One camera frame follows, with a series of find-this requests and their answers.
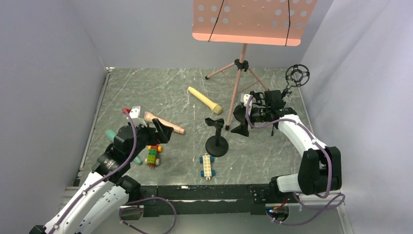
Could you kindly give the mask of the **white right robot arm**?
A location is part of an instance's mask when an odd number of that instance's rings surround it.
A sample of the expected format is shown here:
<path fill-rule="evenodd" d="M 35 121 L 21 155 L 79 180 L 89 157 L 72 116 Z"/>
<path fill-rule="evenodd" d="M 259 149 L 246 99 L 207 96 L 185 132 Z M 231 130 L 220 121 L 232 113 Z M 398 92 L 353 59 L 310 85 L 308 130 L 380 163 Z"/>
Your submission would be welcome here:
<path fill-rule="evenodd" d="M 280 90 L 241 94 L 240 104 L 233 111 L 240 123 L 232 133 L 249 135 L 249 129 L 268 126 L 282 132 L 301 156 L 296 174 L 276 176 L 270 185 L 276 194 L 301 193 L 326 197 L 330 191 L 342 186 L 341 153 L 320 141 L 303 124 L 297 112 L 286 107 L 285 92 Z"/>

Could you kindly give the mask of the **black round-base mic stand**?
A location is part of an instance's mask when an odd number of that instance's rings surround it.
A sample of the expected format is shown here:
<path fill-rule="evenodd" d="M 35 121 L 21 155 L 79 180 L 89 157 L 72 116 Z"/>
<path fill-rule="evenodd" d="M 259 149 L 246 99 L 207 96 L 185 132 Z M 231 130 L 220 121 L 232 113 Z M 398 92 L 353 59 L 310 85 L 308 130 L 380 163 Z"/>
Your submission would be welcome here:
<path fill-rule="evenodd" d="M 206 141 L 205 148 L 209 155 L 213 157 L 224 156 L 229 149 L 227 140 L 221 136 L 222 128 L 224 126 L 224 119 L 213 120 L 211 118 L 206 118 L 205 123 L 207 126 L 215 127 L 215 135 L 209 137 Z"/>

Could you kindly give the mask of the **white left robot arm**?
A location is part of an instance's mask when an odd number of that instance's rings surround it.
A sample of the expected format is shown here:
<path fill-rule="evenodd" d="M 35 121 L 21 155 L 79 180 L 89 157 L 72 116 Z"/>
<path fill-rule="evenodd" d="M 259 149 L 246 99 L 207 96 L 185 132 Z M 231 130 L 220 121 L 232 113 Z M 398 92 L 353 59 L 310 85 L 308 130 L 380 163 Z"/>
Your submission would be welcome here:
<path fill-rule="evenodd" d="M 148 146 L 168 143 L 173 128 L 159 119 L 134 125 L 129 121 L 118 131 L 107 130 L 110 141 L 86 180 L 69 202 L 44 225 L 35 225 L 32 234 L 80 234 L 95 220 L 144 194 L 141 184 L 125 173 L 131 162 Z"/>

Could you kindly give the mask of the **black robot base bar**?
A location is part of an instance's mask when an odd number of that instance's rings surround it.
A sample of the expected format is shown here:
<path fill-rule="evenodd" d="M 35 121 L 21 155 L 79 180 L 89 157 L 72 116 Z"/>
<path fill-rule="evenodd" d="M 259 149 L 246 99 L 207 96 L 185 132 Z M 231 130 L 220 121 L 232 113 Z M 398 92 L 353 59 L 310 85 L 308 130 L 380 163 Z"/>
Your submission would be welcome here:
<path fill-rule="evenodd" d="M 270 206 L 289 202 L 291 193 L 281 193 L 274 182 L 235 185 L 141 186 L 127 198 L 125 207 L 143 210 L 143 217 L 249 213 L 265 215 Z"/>

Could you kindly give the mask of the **pink toy microphone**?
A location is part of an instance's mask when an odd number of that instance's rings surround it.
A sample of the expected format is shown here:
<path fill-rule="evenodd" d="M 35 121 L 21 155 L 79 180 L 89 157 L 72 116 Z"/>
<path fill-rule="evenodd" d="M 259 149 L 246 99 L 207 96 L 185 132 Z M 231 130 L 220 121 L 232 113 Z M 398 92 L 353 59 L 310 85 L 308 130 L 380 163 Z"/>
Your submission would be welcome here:
<path fill-rule="evenodd" d="M 174 131 L 175 133 L 184 135 L 185 132 L 186 132 L 184 128 L 182 128 L 182 127 L 180 127 L 180 126 L 178 126 L 178 125 L 175 125 L 175 124 L 173 124 L 173 123 L 171 123 L 171 122 L 168 122 L 168 121 L 166 121 L 166 120 L 164 120 L 164 119 L 162 119 L 162 118 L 160 118 L 160 117 L 152 114 L 151 112 L 145 112 L 145 114 L 144 114 L 144 120 L 145 120 L 145 121 L 152 121 L 153 119 L 158 119 L 163 125 L 173 128 L 173 131 Z"/>

